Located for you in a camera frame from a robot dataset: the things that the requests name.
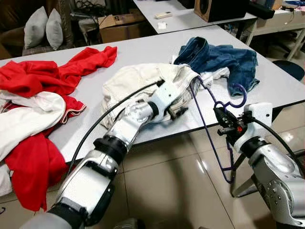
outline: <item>red fabric pile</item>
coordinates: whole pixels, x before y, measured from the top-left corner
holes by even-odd
[[[41,91],[54,92],[66,102],[66,112],[56,126],[26,138],[5,158],[9,169],[14,171],[11,179],[14,191],[25,208],[46,210],[48,187],[58,183],[67,171],[63,156],[47,136],[68,118],[79,115],[86,106],[66,95],[74,91],[82,76],[111,66],[116,55],[116,47],[107,46],[101,52],[86,48],[61,67],[53,61],[11,61],[0,68],[0,89],[24,97]]]

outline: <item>tiled floor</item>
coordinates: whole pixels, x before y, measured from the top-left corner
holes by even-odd
[[[293,60],[300,65],[305,60],[305,55],[301,55]],[[225,166],[228,154],[217,128],[209,130]],[[273,129],[293,150],[305,148],[305,104],[285,108],[274,121]],[[267,140],[283,150],[274,137],[268,136]],[[211,149],[205,131],[135,146],[115,178],[116,191],[104,218],[91,228],[112,229],[115,223],[129,217],[144,220],[148,229],[275,228],[258,193],[231,197]],[[237,171],[237,184],[251,174],[245,161]],[[50,188],[49,206],[54,203],[58,188]],[[0,228],[4,229],[18,228],[40,213],[22,208],[14,194],[0,198],[0,212],[3,208]]]

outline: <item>beige garment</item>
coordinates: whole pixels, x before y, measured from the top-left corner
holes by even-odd
[[[173,82],[181,92],[181,97],[171,106],[173,111],[177,112],[192,99],[188,86],[192,79],[197,76],[199,74],[194,72],[187,64],[144,63],[123,67],[103,85],[102,114],[136,90],[159,80]],[[121,110],[134,102],[147,101],[157,88],[157,85],[153,85],[139,92],[110,112],[101,121],[101,124],[106,128],[111,127]]]

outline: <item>speaker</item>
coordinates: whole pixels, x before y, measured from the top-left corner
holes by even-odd
[[[249,0],[195,0],[195,13],[207,22],[242,18]]]

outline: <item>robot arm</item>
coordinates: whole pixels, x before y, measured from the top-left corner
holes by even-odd
[[[214,109],[234,149],[249,158],[252,180],[269,207],[278,228],[305,228],[305,180],[295,161],[263,139],[264,129],[252,118],[271,126],[272,106],[259,103],[246,106],[242,119],[223,108]]]
[[[161,121],[165,111],[179,96],[173,83],[164,82],[148,102],[127,106],[103,138],[94,141],[95,149],[63,182],[52,208],[21,228],[78,229],[98,223],[114,192],[112,181],[119,164],[139,130],[149,122]]]

